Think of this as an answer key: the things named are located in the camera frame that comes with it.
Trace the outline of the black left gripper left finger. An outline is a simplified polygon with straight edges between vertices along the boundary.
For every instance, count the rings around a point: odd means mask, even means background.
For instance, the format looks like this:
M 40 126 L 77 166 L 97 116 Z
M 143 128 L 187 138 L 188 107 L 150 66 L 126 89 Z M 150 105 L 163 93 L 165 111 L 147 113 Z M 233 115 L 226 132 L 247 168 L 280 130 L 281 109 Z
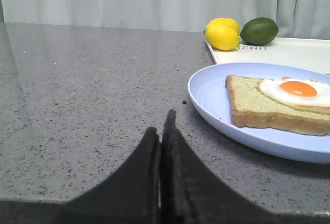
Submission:
M 160 142 L 146 129 L 129 158 L 105 181 L 66 203 L 56 223 L 157 223 Z

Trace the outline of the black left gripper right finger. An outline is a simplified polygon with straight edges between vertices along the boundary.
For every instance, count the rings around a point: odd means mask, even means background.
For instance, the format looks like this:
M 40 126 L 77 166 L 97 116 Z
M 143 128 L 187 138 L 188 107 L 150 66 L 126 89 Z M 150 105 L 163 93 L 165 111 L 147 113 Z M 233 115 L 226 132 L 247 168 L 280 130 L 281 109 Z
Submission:
M 160 159 L 162 223 L 279 223 L 217 178 L 197 157 L 169 110 Z

